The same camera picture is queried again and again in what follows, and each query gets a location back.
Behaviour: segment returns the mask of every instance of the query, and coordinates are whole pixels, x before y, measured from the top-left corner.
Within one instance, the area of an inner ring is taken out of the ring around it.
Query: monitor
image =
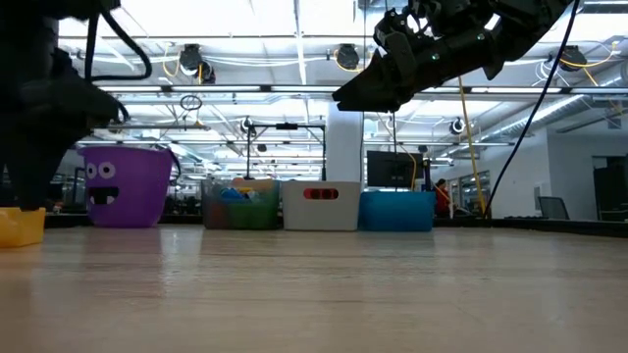
[[[407,153],[368,151],[366,154],[367,185],[371,187],[404,187],[412,186],[414,162]],[[423,178],[423,155],[412,154],[416,159],[416,178]]]

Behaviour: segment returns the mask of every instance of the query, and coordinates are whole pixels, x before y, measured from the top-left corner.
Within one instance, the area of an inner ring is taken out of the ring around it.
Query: person
[[[444,179],[440,179],[436,183],[436,217],[449,219],[449,193],[447,192],[447,182]]]

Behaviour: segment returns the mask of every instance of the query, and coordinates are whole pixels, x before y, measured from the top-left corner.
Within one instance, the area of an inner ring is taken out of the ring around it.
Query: ceiling
[[[245,146],[220,142],[242,139],[241,122],[249,117],[257,124],[300,123],[324,125],[329,116],[330,93],[298,92],[303,85],[339,86],[356,75],[342,70],[333,57],[342,43],[355,45],[356,51],[367,59],[375,51],[373,28],[385,8],[382,1],[373,2],[366,12],[353,0],[124,0],[123,7],[113,12],[121,27],[142,47],[153,63],[153,76],[142,82],[102,82],[102,85],[188,85],[193,78],[177,71],[178,53],[185,44],[200,44],[204,59],[214,68],[218,85],[292,85],[291,93],[230,92],[197,94],[203,106],[195,112],[184,112],[179,105],[183,94],[159,92],[128,92],[112,88],[112,94],[127,105],[134,129],[97,130],[89,140],[154,140],[205,141],[201,144],[181,144],[178,148],[191,176],[213,173],[232,177],[242,171]],[[300,16],[295,16],[295,9]],[[628,15],[612,11],[583,11],[571,34],[571,45],[578,45],[590,63],[612,57],[604,64],[591,68],[593,76],[601,75],[623,62],[622,52],[628,50],[625,21]],[[545,60],[555,53],[567,20],[554,28],[524,58],[508,63],[494,80],[488,81],[479,70],[463,77],[465,86],[542,86]],[[86,25],[75,20],[60,24],[59,45],[74,57],[75,66],[82,70],[85,51]],[[96,75],[138,75],[143,70],[139,59],[104,22],[98,29]],[[591,86],[583,71],[559,72],[555,86]],[[457,86],[457,80],[445,86]],[[548,101],[559,96],[549,96]],[[529,108],[537,94],[473,95],[467,102],[474,134],[499,126],[509,117]],[[433,94],[417,96],[396,114],[400,140],[442,142],[456,140],[448,125],[462,116],[457,95]],[[389,141],[385,123],[390,117],[366,113],[371,141]],[[259,174],[280,177],[317,178],[320,173],[322,146],[316,130],[295,131],[269,129],[259,137],[263,141],[309,141],[302,145],[269,145],[267,157],[256,166]],[[278,158],[286,157],[281,166]]]

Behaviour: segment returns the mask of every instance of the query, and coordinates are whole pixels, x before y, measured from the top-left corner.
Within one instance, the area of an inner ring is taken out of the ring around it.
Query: blue bin
[[[431,231],[435,206],[435,192],[363,192],[360,229]]]

